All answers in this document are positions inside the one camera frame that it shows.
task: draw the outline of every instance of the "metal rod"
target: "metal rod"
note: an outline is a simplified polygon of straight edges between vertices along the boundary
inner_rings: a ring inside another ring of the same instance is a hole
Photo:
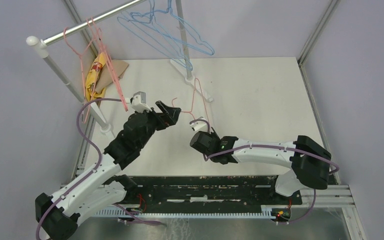
[[[304,45],[304,48],[302,49],[301,53],[299,54],[298,58],[298,64],[303,65],[305,61],[307,60],[307,57],[309,56],[311,50],[314,48],[314,45],[316,44],[317,40],[320,37],[320,34],[325,29],[327,23],[329,22],[329,19],[331,19],[335,9],[338,7],[338,4],[341,2],[341,0],[331,0],[329,5],[327,6],[326,10],[324,11],[323,15],[321,16],[320,20],[317,22],[317,26],[311,33],[310,37],[308,38],[307,42]]]
[[[184,19],[183,9],[182,9],[182,0],[176,0],[176,10],[177,10],[177,16],[181,19]],[[186,44],[188,40],[186,38],[184,21],[182,20],[179,20],[179,29],[180,29],[181,40],[184,42],[182,45],[183,45],[184,64],[186,65],[186,78],[191,79],[192,71],[190,69],[192,68],[192,66],[189,64],[190,62],[189,48],[188,48],[188,45]]]
[[[65,8],[67,9],[67,12],[70,14],[71,18],[76,24],[82,23],[82,19],[80,18],[79,13],[77,12],[76,6],[71,0],[61,0],[64,4]],[[92,40],[92,36],[89,34],[89,32],[86,29],[83,29],[81,32],[81,36],[83,37],[86,46],[89,45],[89,43]],[[92,54],[94,57],[98,56],[98,47],[96,46],[95,42],[92,42],[90,45],[90,50],[92,51]]]
[[[69,80],[69,78],[64,74],[64,72],[61,70],[61,68],[57,65],[57,63],[51,58],[51,56],[45,57],[43,60],[45,60],[46,64],[54,71],[54,73],[58,76],[59,79],[65,84],[65,86],[70,90],[70,92],[73,93],[75,98],[83,103],[85,101],[85,98],[82,94],[76,91],[76,89],[73,87],[72,82]]]
[[[101,22],[102,20],[105,20],[109,17],[112,17],[116,14],[118,14],[119,12],[122,12],[122,11],[125,11],[135,5],[138,5],[142,2],[145,2],[146,0],[131,0],[131,1],[128,1],[128,2],[125,2],[123,3],[122,5],[120,6],[116,6],[108,11],[105,11],[101,14],[98,14],[96,16],[93,17],[93,21],[95,23],[99,23]],[[65,31],[65,36],[70,36],[72,34],[75,34],[85,28],[88,27],[88,24],[92,24],[92,20],[86,20],[80,24],[77,24],[73,27],[70,27],[69,29],[67,29],[67,31]],[[45,43],[47,46],[51,45],[51,44],[54,44],[56,42],[58,42],[59,40],[63,39],[64,38],[64,32],[60,32],[58,34],[55,34],[53,36],[50,36],[46,39],[43,40],[43,43]]]

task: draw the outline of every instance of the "gray wall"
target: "gray wall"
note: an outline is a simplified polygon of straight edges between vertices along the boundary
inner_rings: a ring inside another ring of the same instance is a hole
[[[384,1],[342,1],[305,68],[341,180],[384,239]]]
[[[0,0],[0,240],[35,238],[35,198],[58,189],[74,164],[81,104],[26,45],[30,35],[71,25],[59,0]],[[79,37],[69,40],[84,48]],[[79,73],[63,42],[49,50],[71,78]]]
[[[125,1],[73,2],[80,16],[90,18]],[[167,0],[155,2],[156,9],[167,8]],[[212,45],[217,58],[298,57],[328,3],[329,0],[182,0],[185,20]],[[176,13],[175,0],[172,4]],[[132,12],[146,11],[149,11],[147,2],[132,9]],[[159,13],[155,16],[169,33],[180,37],[179,23],[174,18]],[[164,57],[121,26],[115,16],[99,25],[114,58]],[[208,58],[195,50],[190,50],[190,55],[192,58]]]

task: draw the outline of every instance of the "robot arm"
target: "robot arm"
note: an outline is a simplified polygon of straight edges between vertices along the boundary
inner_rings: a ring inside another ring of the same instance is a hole
[[[191,127],[195,131],[202,129],[197,124]],[[254,162],[289,168],[275,183],[276,193],[286,197],[303,188],[328,187],[331,154],[308,136],[300,135],[296,141],[287,142],[252,142],[235,136],[219,138],[214,130],[198,131],[190,146],[215,163]]]
[[[100,162],[51,196],[42,193],[36,198],[36,220],[51,239],[68,239],[87,218],[110,204],[121,202],[131,184],[127,176],[123,183],[100,186],[139,157],[155,131],[177,123],[180,108],[157,101],[155,104],[162,111],[157,113],[146,105],[145,100],[144,92],[136,93],[130,100],[135,113],[105,148]]]

